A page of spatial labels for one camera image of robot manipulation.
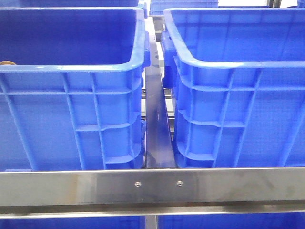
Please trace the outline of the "yellow push button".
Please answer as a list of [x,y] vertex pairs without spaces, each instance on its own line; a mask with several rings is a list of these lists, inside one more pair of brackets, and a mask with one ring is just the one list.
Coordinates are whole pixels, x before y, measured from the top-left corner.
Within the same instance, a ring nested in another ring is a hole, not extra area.
[[16,65],[16,63],[14,63],[12,61],[1,61],[0,65]]

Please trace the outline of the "steel divider bar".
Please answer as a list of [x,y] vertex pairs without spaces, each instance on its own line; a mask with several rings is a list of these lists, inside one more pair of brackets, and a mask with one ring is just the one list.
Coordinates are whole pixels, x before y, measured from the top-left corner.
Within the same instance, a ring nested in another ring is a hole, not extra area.
[[162,85],[156,31],[152,17],[145,20],[151,65],[145,69],[146,167],[175,168],[166,100]]

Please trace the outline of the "blue plastic crate left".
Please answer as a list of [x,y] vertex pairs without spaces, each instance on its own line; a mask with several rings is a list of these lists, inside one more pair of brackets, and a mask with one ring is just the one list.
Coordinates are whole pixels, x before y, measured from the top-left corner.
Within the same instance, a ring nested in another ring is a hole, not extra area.
[[1,8],[0,169],[143,166],[139,8]]

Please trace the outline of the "blue plastic crate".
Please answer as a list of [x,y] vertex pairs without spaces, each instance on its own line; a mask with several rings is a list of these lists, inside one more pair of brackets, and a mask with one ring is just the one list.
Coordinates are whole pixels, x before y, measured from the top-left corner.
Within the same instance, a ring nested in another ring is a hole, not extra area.
[[181,168],[305,164],[305,10],[163,12]]
[[0,169],[143,166],[139,8],[1,8]]

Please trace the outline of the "blue plastic crate right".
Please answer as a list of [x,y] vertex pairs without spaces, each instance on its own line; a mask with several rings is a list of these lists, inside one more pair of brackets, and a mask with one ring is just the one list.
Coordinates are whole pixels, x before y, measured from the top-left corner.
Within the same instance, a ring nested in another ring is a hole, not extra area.
[[163,12],[181,168],[305,164],[305,10]]

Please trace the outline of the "blue crate far back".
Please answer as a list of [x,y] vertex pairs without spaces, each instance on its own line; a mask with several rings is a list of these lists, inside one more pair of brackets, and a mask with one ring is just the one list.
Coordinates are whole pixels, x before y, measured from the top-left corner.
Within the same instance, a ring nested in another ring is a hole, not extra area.
[[164,9],[169,8],[217,8],[218,0],[152,0],[150,15],[163,15]]

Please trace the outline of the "blue crate lower left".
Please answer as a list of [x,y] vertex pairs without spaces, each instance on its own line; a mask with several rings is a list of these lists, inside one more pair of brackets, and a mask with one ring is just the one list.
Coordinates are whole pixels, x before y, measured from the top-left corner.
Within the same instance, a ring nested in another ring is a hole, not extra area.
[[144,229],[145,219],[132,217],[1,219],[2,229]]

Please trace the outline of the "blue crate lower right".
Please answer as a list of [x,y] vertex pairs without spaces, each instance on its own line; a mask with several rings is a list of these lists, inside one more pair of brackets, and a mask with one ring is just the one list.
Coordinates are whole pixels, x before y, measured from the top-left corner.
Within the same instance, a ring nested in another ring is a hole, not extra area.
[[303,229],[305,214],[253,213],[159,216],[160,229]]

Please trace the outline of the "stainless steel front rail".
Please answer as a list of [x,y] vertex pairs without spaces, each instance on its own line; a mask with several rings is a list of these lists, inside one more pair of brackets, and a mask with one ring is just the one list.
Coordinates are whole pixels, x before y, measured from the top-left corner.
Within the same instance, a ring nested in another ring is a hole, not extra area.
[[304,209],[302,167],[0,175],[3,219],[279,213]]

